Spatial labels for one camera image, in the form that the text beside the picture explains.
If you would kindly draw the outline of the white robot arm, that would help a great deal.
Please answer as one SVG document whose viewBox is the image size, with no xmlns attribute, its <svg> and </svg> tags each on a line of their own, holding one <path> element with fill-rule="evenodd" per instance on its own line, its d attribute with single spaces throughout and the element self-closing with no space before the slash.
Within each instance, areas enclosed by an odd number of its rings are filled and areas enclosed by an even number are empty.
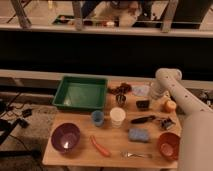
<svg viewBox="0 0 213 171">
<path fill-rule="evenodd" d="M 186 114 L 178 156 L 178 171 L 213 171 L 213 109 L 181 85 L 179 69 L 160 68 L 150 95 L 159 99 L 166 90 Z"/>
</svg>

